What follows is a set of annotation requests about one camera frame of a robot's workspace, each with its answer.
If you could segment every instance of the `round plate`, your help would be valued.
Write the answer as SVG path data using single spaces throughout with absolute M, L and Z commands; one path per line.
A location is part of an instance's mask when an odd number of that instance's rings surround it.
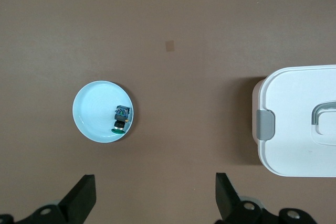
M 110 143 L 125 134 L 113 133 L 115 110 L 118 105 L 131 108 L 124 131 L 133 121 L 133 105 L 126 92 L 109 81 L 95 81 L 85 85 L 76 95 L 72 106 L 73 119 L 79 131 L 87 138 Z

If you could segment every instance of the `white plastic container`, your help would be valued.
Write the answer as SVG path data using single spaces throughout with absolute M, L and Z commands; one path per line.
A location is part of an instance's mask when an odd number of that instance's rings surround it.
M 253 137 L 277 175 L 336 177 L 336 65 L 284 68 L 259 82 Z

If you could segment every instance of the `brown table surface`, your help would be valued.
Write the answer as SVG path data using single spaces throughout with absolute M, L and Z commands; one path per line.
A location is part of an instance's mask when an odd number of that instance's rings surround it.
M 0 0 L 0 212 L 19 220 L 95 174 L 86 223 L 214 223 L 226 172 L 274 214 L 334 223 L 335 178 L 262 166 L 251 92 L 277 69 L 335 64 L 335 38 L 336 0 Z M 120 141 L 74 124 L 95 80 L 132 98 Z

